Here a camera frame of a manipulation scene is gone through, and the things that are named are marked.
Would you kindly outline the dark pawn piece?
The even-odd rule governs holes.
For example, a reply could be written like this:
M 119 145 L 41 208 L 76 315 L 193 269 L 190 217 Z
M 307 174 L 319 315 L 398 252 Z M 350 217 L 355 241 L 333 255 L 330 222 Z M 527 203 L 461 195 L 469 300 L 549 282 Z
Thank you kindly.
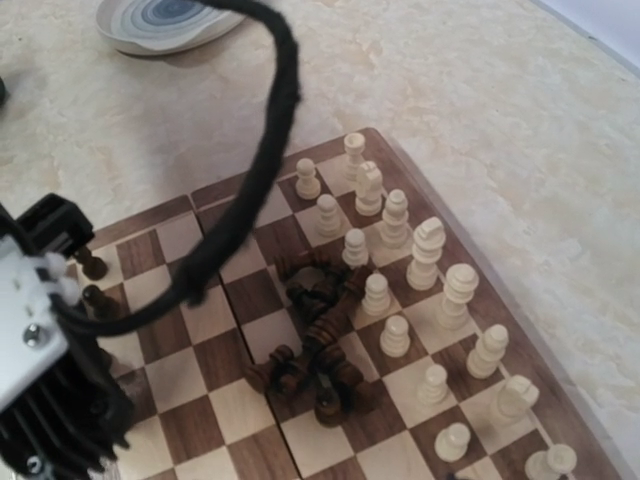
M 104 260 L 94 255 L 86 246 L 78 249 L 74 257 L 81 266 L 82 273 L 89 280 L 100 280 L 108 273 L 108 266 Z
M 82 290 L 82 298 L 99 321 L 112 321 L 119 315 L 119 303 L 96 285 L 86 286 Z

